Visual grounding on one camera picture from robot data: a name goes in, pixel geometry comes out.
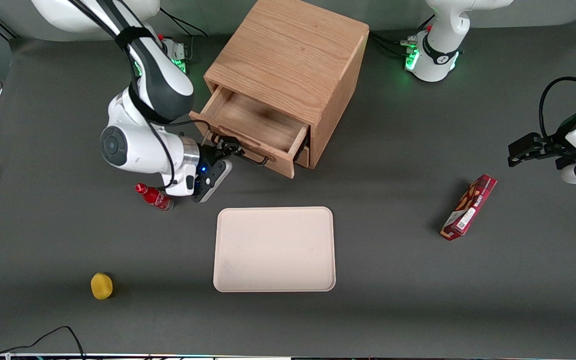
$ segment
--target wooden cabinet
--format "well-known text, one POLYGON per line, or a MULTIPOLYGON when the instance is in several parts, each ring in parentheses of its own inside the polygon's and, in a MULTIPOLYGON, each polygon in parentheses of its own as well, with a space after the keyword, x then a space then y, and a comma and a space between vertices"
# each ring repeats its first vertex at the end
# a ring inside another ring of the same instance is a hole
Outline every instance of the wooden cabinet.
POLYGON ((301 0, 258 0, 203 76, 212 97, 190 118, 284 176, 295 162, 313 169, 355 91, 368 32, 301 0))

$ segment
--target drawer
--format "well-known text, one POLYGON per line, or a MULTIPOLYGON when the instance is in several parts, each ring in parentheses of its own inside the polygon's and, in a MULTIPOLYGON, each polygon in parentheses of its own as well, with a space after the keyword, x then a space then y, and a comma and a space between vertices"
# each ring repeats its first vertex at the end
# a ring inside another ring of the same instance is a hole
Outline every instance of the drawer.
MULTIPOLYGON (((222 86, 215 89, 201 114, 191 111, 189 116, 208 122, 213 134, 236 137, 250 160, 267 158, 267 168, 295 177, 295 158, 308 135, 305 123, 222 86)), ((197 128, 205 135, 206 126, 197 124, 197 128)))

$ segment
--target yellow ball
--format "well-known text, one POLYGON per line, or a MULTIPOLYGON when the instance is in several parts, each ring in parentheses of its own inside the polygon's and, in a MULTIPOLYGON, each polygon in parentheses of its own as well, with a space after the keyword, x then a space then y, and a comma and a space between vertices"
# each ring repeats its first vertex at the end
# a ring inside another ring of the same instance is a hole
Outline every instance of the yellow ball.
POLYGON ((97 300, 105 300, 113 293, 113 281, 105 273, 98 272, 90 280, 92 295, 97 300))

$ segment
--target gray table surface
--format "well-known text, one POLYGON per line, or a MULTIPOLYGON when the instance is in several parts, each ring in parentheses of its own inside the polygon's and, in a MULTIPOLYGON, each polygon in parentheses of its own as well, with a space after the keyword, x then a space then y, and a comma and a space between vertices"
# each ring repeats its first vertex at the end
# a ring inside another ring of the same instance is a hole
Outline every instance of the gray table surface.
MULTIPOLYGON (((195 41, 195 110, 226 41, 195 41)), ((542 89, 576 76, 576 23, 474 29, 464 47, 427 84, 368 44, 315 170, 290 180, 236 159, 210 201, 164 214, 133 191, 157 175, 99 152, 108 102, 129 81, 114 43, 14 42, 0 99, 0 350, 69 325, 88 353, 576 359, 576 186, 551 160, 506 164, 507 145, 538 130, 542 89), (496 189, 466 237, 444 240, 483 173, 496 189), (308 206, 334 213, 332 291, 214 289, 222 209, 308 206), (95 272, 112 273, 114 298, 93 298, 95 272)), ((554 130, 576 112, 576 84, 546 107, 554 130)), ((76 347, 60 333, 33 351, 76 347)))

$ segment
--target barcode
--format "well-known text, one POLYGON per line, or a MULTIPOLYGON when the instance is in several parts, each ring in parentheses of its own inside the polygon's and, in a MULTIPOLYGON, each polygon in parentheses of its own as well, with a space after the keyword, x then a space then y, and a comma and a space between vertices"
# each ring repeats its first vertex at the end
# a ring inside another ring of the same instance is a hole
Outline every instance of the barcode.
POLYGON ((463 215, 463 217, 461 218, 461 220, 457 224, 457 228, 459 228, 460 230, 464 230, 466 228, 466 226, 468 225, 468 223, 471 222, 473 215, 475 215, 475 209, 473 207, 471 207, 470 209, 468 209, 466 211, 466 214, 463 215))

